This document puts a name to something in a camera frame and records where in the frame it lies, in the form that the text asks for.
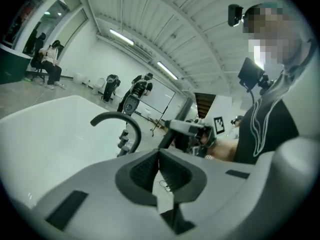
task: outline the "black chair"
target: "black chair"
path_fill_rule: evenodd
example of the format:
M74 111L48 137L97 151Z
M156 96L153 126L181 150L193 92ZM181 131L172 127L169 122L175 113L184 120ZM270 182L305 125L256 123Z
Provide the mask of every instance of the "black chair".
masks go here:
M42 70L44 69L43 65L41 64L42 58L43 58L43 55L41 53L40 54L38 53L37 58L32 59L32 61L30 63L31 67L35 68L35 72L34 72L34 75L31 79L31 81L33 81L36 77L39 77L42 79L42 83L44 84L45 83L45 75L42 72Z

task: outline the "metal rod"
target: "metal rod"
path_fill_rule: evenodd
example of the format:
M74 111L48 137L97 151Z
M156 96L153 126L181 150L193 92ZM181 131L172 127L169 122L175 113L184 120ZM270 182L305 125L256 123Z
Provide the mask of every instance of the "metal rod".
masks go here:
M193 100L191 98L188 98L185 101L183 107L180 109L179 113L176 115L175 119L184 121L186 119L193 103L194 103ZM169 129L168 132L166 133L166 135L161 140L158 148L159 149L169 148L170 144L175 139L176 135L177 135L177 132L175 130Z

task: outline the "tripod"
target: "tripod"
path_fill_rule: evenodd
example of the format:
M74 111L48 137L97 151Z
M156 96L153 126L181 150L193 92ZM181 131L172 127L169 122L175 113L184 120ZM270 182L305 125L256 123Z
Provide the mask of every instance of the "tripod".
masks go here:
M152 128L150 129L150 131L152 131L152 137L155 135L154 131L155 131L155 129L157 128L159 122L161 121L161 118L162 118L162 117L164 116L164 114L166 113L166 110L167 110L168 106L166 106L166 108L165 108L163 114L161 115L160 119L158 120L158 122L156 122L155 127L154 127L153 129L152 129Z

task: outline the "gray floor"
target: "gray floor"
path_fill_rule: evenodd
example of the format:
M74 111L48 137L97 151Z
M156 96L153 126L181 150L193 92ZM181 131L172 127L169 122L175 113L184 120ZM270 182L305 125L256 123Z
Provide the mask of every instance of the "gray floor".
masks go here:
M60 82L66 85L65 90L57 86L54 90L47 89L42 85L42 80L39 78L35 79L33 82L22 80L20 82L0 85L0 119L39 103L72 95L82 96L108 111L117 110L117 107L114 106L112 102L107 104L104 103L101 100L100 94L92 95L91 89L86 88L83 84L75 84L72 80L66 78L62 78ZM152 137L150 129L155 127L152 122L135 113L132 115L132 118L139 124L142 132L141 143L137 151L147 151L158 147L166 133L163 130L156 128L154 137ZM130 125L127 126L127 130L129 131L128 137L130 145L135 139L135 132ZM162 180L162 175L158 173L153 185L153 194L158 198L158 210L160 213L171 209L173 206L173 195L166 192L165 188L160 186L160 181Z

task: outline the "desk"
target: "desk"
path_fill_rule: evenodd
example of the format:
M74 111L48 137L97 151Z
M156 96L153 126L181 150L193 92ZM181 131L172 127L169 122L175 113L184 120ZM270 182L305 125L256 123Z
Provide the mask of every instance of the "desk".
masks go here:
M0 85L21 81L32 58L0 44Z

